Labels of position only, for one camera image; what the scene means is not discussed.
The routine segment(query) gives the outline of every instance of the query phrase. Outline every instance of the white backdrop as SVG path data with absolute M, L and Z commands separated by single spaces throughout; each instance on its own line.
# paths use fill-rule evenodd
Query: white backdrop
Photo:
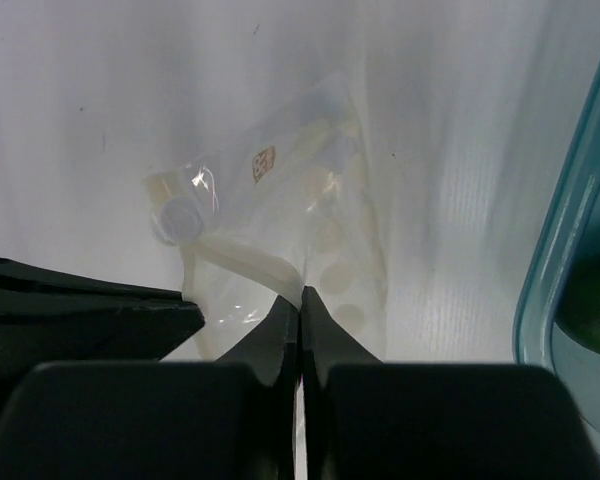
M 140 180 L 342 69 L 384 178 L 389 357 L 510 361 L 599 58 L 600 0 L 0 0 L 0 256 L 179 289 Z

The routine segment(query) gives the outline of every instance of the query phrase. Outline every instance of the clear plastic bag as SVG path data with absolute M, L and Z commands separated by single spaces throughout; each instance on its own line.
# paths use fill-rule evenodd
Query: clear plastic bag
M 360 123 L 333 75 L 216 153 L 144 180 L 153 225 L 178 245 L 182 294 L 217 358 L 304 285 L 366 348 L 385 350 L 387 275 Z

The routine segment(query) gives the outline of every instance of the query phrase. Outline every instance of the black plastic piece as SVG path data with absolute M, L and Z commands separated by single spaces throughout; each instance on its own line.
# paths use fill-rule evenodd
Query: black plastic piece
M 309 479 L 329 478 L 323 475 L 329 470 L 327 464 L 333 454 L 333 408 L 327 392 L 329 372 L 339 364 L 382 365 L 382 362 L 333 320 L 313 287 L 304 289 L 300 312 L 307 471 Z
M 0 420 L 0 479 L 292 479 L 298 312 L 279 298 L 215 363 L 31 373 Z
M 180 292 L 103 282 L 33 267 L 8 258 L 0 258 L 0 288 L 28 293 L 115 295 L 127 298 L 181 300 Z
M 259 382 L 259 441 L 281 480 L 294 478 L 296 391 L 300 383 L 299 314 L 278 297 L 267 317 L 216 363 L 249 365 Z
M 0 480 L 254 478 L 257 408 L 245 365 L 38 367 L 0 421 Z
M 338 366 L 327 392 L 332 475 L 310 478 L 600 479 L 575 404 L 540 368 Z
M 178 292 L 101 282 L 0 259 L 0 409 L 52 360 L 160 359 L 204 326 Z

